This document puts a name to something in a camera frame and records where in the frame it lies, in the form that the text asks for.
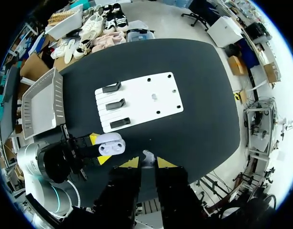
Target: black table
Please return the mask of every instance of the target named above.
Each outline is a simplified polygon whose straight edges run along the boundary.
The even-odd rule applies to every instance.
[[[75,137],[92,132],[103,134],[94,95],[96,89],[164,72],[174,74],[184,111],[117,131],[126,142],[125,153],[111,157],[101,167],[85,168],[88,181],[81,179],[75,183],[83,206],[91,206],[102,192],[112,166],[135,155],[142,156],[144,149],[183,166],[189,182],[193,182],[215,169],[238,148],[240,131],[235,99],[218,53],[210,44],[183,39],[117,45],[61,71],[68,131]],[[61,132],[56,128],[36,139],[58,142]],[[144,169],[139,200],[155,197],[154,171]]]

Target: black handle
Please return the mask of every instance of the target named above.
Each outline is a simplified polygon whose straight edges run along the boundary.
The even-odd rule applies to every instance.
[[[130,123],[131,123],[131,120],[129,118],[124,118],[124,119],[110,123],[110,127],[111,127],[111,129],[113,129],[113,128],[117,128],[117,127],[127,125]]]
[[[103,87],[103,93],[108,93],[108,92],[116,92],[117,90],[119,90],[121,87],[121,82],[117,82],[116,85],[113,86],[107,86],[107,87]]]
[[[120,108],[120,107],[122,107],[124,105],[125,105],[125,99],[121,99],[118,102],[111,103],[111,104],[106,104],[106,110],[109,111],[109,110],[117,109],[117,108]]]

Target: metal rack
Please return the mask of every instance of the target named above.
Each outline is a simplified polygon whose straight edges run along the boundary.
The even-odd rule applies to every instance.
[[[277,118],[274,99],[259,100],[245,110],[248,121],[248,150],[269,156]]]

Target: white box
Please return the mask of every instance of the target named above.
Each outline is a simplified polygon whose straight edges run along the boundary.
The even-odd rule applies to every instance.
[[[220,48],[234,44],[242,38],[241,28],[231,18],[226,16],[220,17],[207,32],[217,47]]]
[[[80,28],[82,26],[83,4],[78,5],[68,11],[73,11],[75,14],[67,17],[65,20],[61,21],[53,27],[47,26],[45,33],[58,40],[72,30]]]

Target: basket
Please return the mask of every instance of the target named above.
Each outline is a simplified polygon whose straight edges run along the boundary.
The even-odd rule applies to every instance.
[[[54,27],[47,26],[46,34],[49,34],[55,40],[58,40],[65,36],[67,33],[72,30],[78,29],[82,26],[83,18],[83,4],[74,7],[73,9],[68,10],[67,12],[75,12],[73,15],[67,17],[65,20],[61,21]]]
[[[22,129],[27,140],[65,123],[63,77],[56,68],[39,78],[22,96]]]

